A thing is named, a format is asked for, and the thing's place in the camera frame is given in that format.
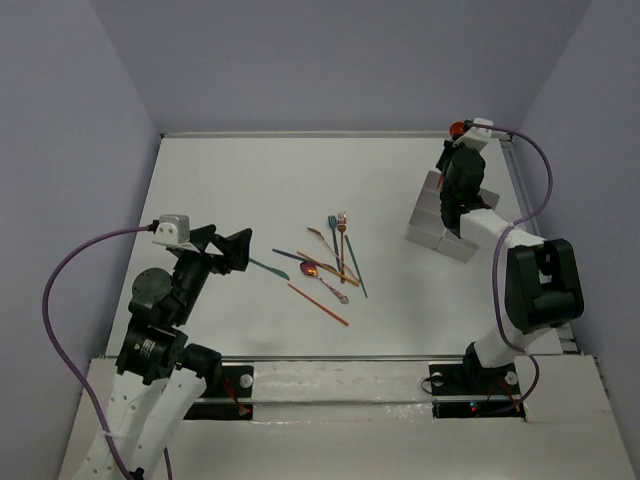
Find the red wire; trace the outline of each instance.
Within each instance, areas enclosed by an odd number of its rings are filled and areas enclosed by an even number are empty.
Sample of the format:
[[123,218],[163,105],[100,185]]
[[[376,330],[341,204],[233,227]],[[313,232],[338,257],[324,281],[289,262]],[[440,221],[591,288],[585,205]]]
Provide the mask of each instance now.
[[251,413],[250,408],[245,407],[241,402],[238,401],[238,396],[236,395],[236,392],[233,389],[233,385],[231,385],[231,380],[229,380],[228,378],[225,378],[224,381],[222,382],[222,386],[227,392],[227,395],[229,395],[229,397],[231,397],[231,400],[234,401],[234,403],[236,404],[236,407],[238,407],[238,412],[240,412],[241,414],[243,411],[247,413]]
[[516,409],[516,412],[520,412],[520,404],[516,401],[515,398],[513,398],[513,395],[511,395],[511,390],[509,390],[509,387],[507,386],[505,381],[500,379],[498,380],[498,383],[500,384],[500,388],[502,388],[509,396],[509,399],[511,400],[511,403],[513,403],[513,407]]

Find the gray wall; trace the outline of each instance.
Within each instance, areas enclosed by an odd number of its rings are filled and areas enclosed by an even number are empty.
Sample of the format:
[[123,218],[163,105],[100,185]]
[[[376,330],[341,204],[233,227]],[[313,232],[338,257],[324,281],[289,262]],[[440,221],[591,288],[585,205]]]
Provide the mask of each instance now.
[[92,0],[163,132],[518,124],[588,0]]
[[[637,0],[594,0],[522,130],[553,164],[555,191],[541,229],[574,245],[585,315],[573,327],[579,344],[600,360],[640,477],[639,18]],[[520,150],[537,203],[544,170],[532,151]]]
[[[82,241],[137,225],[156,129],[85,0],[2,2],[0,477],[57,478],[79,400],[42,328],[49,273]],[[86,368],[104,346],[132,238],[94,248],[53,292],[55,328]]]

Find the white table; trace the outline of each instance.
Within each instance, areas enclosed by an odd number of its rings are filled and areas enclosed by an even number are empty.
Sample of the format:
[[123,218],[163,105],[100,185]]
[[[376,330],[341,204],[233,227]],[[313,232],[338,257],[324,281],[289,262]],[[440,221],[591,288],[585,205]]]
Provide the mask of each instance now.
[[[292,282],[347,319],[343,327],[287,288],[281,278],[250,265],[245,273],[208,280],[184,331],[225,357],[462,355],[494,324],[489,253],[468,263],[405,240],[405,229],[441,138],[188,138],[164,139],[142,223],[184,213],[195,228],[209,223],[228,235],[254,231],[251,256],[284,270]],[[500,195],[496,211],[521,213],[497,140],[483,151],[483,187]],[[298,263],[271,252],[301,250],[334,263],[305,227],[322,230],[327,215],[346,210],[347,233],[369,298],[346,293],[343,306]],[[175,258],[138,235],[107,355],[117,355],[129,321],[134,278],[150,267],[171,271]],[[555,332],[534,353],[561,353]]]
[[[174,478],[632,480],[593,359],[539,361],[527,422],[434,420],[418,388],[427,362],[256,363],[253,421],[182,422],[169,444]],[[529,385],[529,360],[516,369]],[[113,359],[94,360],[89,380],[103,404],[113,376]],[[60,480],[77,471],[97,426],[83,395]],[[154,479],[166,478],[160,465]]]

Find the green utensil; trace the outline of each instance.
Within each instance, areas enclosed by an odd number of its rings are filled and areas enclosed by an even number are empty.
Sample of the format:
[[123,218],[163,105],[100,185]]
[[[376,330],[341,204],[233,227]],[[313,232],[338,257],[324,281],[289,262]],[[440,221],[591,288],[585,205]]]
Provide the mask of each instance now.
[[336,252],[336,262],[338,264],[338,271],[342,268],[340,263],[340,251],[338,250],[338,237],[336,237],[336,228],[338,228],[338,219],[335,215],[329,215],[329,228],[333,234],[333,249]]
[[264,263],[260,263],[259,261],[254,260],[253,258],[249,258],[249,261],[251,263],[255,264],[255,265],[258,265],[259,267],[264,268],[265,270],[270,271],[274,275],[278,275],[280,278],[284,278],[287,282],[291,280],[289,278],[289,275],[284,273],[282,270],[278,270],[277,268],[269,267],[269,266],[265,265]]
[[360,268],[358,268],[358,262],[356,262],[356,256],[353,254],[353,248],[351,248],[349,235],[345,235],[344,239],[347,241],[347,248],[349,249],[351,260],[353,260],[353,266],[356,267],[356,272],[358,273],[358,280],[360,280],[360,285],[362,285],[362,292],[364,293],[364,298],[369,298],[369,295],[367,295],[367,289],[364,288],[364,282],[362,281],[362,275],[360,275]]
[[[285,257],[293,258],[294,260],[298,260],[299,262],[308,262],[309,261],[306,258],[302,258],[302,257],[300,257],[298,255],[294,255],[293,253],[284,252],[284,251],[278,250],[276,248],[272,248],[271,251],[277,253],[278,255],[284,255]],[[325,267],[333,268],[331,265],[327,265],[326,263],[323,263],[322,265],[325,266]]]

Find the spoon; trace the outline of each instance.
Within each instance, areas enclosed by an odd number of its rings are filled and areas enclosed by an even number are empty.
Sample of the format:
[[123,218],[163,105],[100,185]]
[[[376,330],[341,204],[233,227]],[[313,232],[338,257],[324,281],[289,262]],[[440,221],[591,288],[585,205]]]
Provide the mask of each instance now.
[[322,278],[318,273],[318,269],[316,268],[315,264],[311,262],[302,262],[300,264],[300,270],[302,270],[302,273],[304,273],[305,275],[308,275],[309,277],[316,277],[318,280],[324,283],[326,287],[329,290],[331,290],[331,292],[333,292],[333,294],[336,297],[340,299],[340,303],[344,303],[345,305],[349,303],[349,299],[347,298],[346,295],[340,293],[338,290],[336,290],[335,288],[333,288],[331,285],[329,285],[327,282],[324,281],[324,278]]

